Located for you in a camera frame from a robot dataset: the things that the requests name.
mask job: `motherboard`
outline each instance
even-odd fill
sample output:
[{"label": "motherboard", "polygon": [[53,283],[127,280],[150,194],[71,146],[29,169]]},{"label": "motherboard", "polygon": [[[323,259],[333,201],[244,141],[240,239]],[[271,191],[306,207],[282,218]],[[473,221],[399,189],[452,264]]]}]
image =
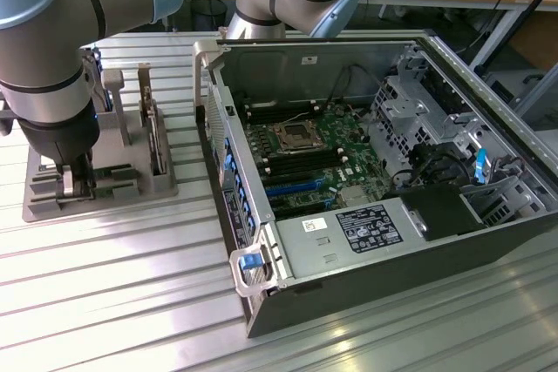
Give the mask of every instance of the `motherboard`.
[{"label": "motherboard", "polygon": [[248,143],[277,220],[365,205],[389,191],[385,162],[361,118],[340,103],[283,122],[248,120]]}]

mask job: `blue pcie slot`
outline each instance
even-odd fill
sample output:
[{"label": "blue pcie slot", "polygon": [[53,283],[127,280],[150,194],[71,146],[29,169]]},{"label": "blue pcie slot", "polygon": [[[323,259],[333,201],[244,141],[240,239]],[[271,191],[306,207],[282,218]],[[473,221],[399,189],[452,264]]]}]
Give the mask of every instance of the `blue pcie slot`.
[{"label": "blue pcie slot", "polygon": [[323,206],[325,206],[325,209],[331,209],[333,202],[335,202],[335,198],[329,198],[323,202]]},{"label": "blue pcie slot", "polygon": [[325,178],[321,178],[317,180],[312,180],[311,182],[300,183],[298,185],[271,187],[269,189],[266,189],[265,193],[269,197],[273,197],[273,196],[280,196],[280,195],[288,195],[290,193],[317,191],[320,187],[322,187],[324,181]]}]

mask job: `metal bracket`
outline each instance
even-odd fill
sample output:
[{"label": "metal bracket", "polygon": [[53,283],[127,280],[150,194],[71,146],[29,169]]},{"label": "metal bracket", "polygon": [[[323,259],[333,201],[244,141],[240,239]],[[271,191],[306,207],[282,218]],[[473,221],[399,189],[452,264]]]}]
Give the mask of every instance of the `metal bracket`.
[{"label": "metal bracket", "polygon": [[207,67],[209,63],[218,58],[221,54],[221,48],[217,44],[216,39],[201,39],[196,42],[192,48],[194,49],[192,57],[192,78],[194,79],[194,109],[203,105],[201,102],[201,73],[202,66]]},{"label": "metal bracket", "polygon": [[122,97],[120,96],[120,90],[124,89],[124,75],[120,70],[103,70],[101,74],[101,83],[103,87],[112,94],[114,112],[116,113],[116,119],[119,123],[120,134],[122,134],[122,145],[130,145],[130,134],[128,133],[128,127],[124,118],[124,106],[122,105]]}]

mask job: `metal handle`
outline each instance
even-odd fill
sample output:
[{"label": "metal handle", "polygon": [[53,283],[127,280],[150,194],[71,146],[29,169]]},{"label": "metal handle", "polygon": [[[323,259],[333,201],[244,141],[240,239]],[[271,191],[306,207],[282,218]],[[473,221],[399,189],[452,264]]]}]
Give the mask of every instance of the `metal handle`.
[{"label": "metal handle", "polygon": [[228,259],[230,267],[233,271],[233,279],[235,280],[236,292],[243,298],[258,295],[261,291],[277,286],[276,278],[271,279],[270,281],[256,283],[254,285],[248,285],[242,278],[242,273],[239,266],[241,257],[247,254],[257,254],[261,251],[262,245],[260,243],[255,243],[252,246],[241,248],[240,250],[234,250],[230,254],[230,258]]}]

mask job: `computer chassis side panel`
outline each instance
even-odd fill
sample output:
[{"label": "computer chassis side panel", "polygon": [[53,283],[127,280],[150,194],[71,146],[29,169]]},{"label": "computer chassis side panel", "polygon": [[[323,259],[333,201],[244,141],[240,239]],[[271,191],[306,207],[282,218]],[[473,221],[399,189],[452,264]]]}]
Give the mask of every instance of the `computer chassis side panel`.
[{"label": "computer chassis side panel", "polygon": [[442,247],[375,263],[267,296],[248,323],[248,337],[314,320],[497,261],[549,232],[558,214],[544,216]]}]

